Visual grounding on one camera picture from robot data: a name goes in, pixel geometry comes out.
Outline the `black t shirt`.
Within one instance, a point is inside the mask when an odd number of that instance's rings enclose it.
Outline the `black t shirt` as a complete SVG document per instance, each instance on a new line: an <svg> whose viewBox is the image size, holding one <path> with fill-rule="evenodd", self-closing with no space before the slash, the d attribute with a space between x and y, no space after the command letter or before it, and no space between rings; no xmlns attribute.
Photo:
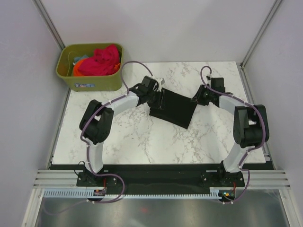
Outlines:
<svg viewBox="0 0 303 227"><path fill-rule="evenodd" d="M182 96L168 89L163 88L162 91L164 92L163 108L150 107L149 115L188 129L197 103L193 102L189 97Z"/></svg>

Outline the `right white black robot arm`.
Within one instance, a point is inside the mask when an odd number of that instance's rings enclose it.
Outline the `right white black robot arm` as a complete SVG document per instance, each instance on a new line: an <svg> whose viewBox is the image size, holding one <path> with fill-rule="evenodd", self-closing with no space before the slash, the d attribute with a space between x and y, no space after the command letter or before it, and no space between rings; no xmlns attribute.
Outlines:
<svg viewBox="0 0 303 227"><path fill-rule="evenodd" d="M224 78L207 76L192 98L198 105L214 104L233 115L234 145L228 156L220 163L213 177L222 186L228 186L242 178L242 167L249 154L269 139L266 108L252 105L225 92Z"/></svg>

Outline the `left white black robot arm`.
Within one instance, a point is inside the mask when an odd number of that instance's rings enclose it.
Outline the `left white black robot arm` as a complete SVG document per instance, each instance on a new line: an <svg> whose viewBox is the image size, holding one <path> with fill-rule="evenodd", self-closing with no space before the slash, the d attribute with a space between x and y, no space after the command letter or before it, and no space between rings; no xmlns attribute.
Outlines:
<svg viewBox="0 0 303 227"><path fill-rule="evenodd" d="M97 100L90 101L81 121L80 140L86 143L86 164L90 171L87 180L93 186L99 186L104 181L101 169L103 163L103 146L108 138L115 116L131 108L147 104L157 109L164 108L163 78L145 76L141 83L128 88L126 93L106 103Z"/></svg>

